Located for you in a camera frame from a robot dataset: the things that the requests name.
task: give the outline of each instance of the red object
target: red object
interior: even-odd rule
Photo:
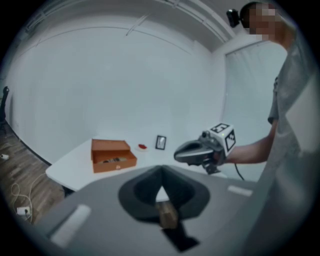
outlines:
[[[139,144],[139,148],[145,150],[147,147],[143,144]]]

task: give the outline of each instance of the person's arm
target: person's arm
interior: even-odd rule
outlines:
[[[225,163],[232,164],[257,164],[267,161],[274,137],[278,120],[274,119],[269,134],[257,142],[244,146],[236,146],[226,158]]]

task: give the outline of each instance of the white table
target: white table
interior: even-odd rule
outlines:
[[[116,138],[110,138],[106,136],[96,136],[94,139],[103,140],[118,140]],[[124,168],[121,170],[106,171],[101,173],[94,173],[93,165],[91,161],[91,143],[92,139],[85,141],[83,144],[79,145],[71,152],[63,156],[53,165],[51,165],[46,171],[46,175],[54,180],[55,182],[61,184],[62,186],[71,189],[73,191],[78,191],[90,184],[91,182],[120,175],[132,170],[152,167],[156,165],[173,165],[181,168],[185,168],[190,171],[202,173],[208,175],[202,166],[188,166],[186,163],[180,163],[174,160],[174,153],[169,150],[159,150],[155,147],[148,146],[148,150],[141,152],[137,150],[139,144],[138,140],[125,139],[129,146],[131,147],[131,152],[136,156],[137,163],[136,166],[130,168]],[[216,173],[215,176],[227,178],[223,173]]]

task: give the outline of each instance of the small black device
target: small black device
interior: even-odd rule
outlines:
[[[157,150],[165,150],[166,148],[166,141],[167,141],[167,138],[165,136],[160,136],[158,135],[156,137],[156,144],[155,144],[155,148]]]
[[[239,13],[235,9],[230,9],[226,12],[231,28],[235,28],[240,23]]]

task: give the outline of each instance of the cable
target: cable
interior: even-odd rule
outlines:
[[[180,0],[175,0],[175,2],[172,5],[172,8],[175,9],[177,5],[179,4]]]
[[[239,170],[238,170],[238,167],[237,167],[237,164],[234,164],[235,166],[235,169],[236,169],[236,172],[238,173],[238,175],[240,176],[240,178],[244,181],[244,177],[242,177],[242,175],[240,174]]]
[[[11,145],[10,143],[4,143],[4,144],[2,145],[2,147],[0,148],[0,150],[3,150],[3,149],[6,147],[6,145],[7,145],[8,147],[12,147],[12,145]]]
[[[148,18],[151,14],[152,14],[152,12],[149,12],[149,13],[143,15],[141,18],[139,18],[139,19],[133,24],[133,26],[128,30],[128,32],[126,33],[126,36],[128,36],[136,27],[140,26],[140,25],[142,24],[142,22],[144,22],[145,19]]]
[[[30,216],[28,217],[27,216],[27,213],[25,213],[25,215],[27,216],[26,220],[28,220],[30,218],[30,223],[32,223],[32,217],[33,217],[33,205],[32,205],[32,202],[31,202],[31,191],[32,191],[32,186],[34,185],[34,183],[43,175],[45,175],[46,173],[42,173],[41,175],[39,175],[32,183],[31,183],[31,186],[30,186],[30,192],[29,192],[29,196],[27,195],[24,195],[24,194],[20,194],[20,186],[19,184],[17,183],[13,183],[12,186],[11,186],[11,194],[13,196],[15,196],[15,199],[12,203],[12,207],[13,207],[13,211],[15,212],[15,214],[17,214],[16,210],[15,210],[15,203],[18,199],[18,197],[23,197],[23,198],[27,198],[29,200],[29,204],[30,204]],[[13,191],[12,191],[12,188],[14,187],[14,185],[16,185],[18,187],[18,193],[17,194],[14,194]]]

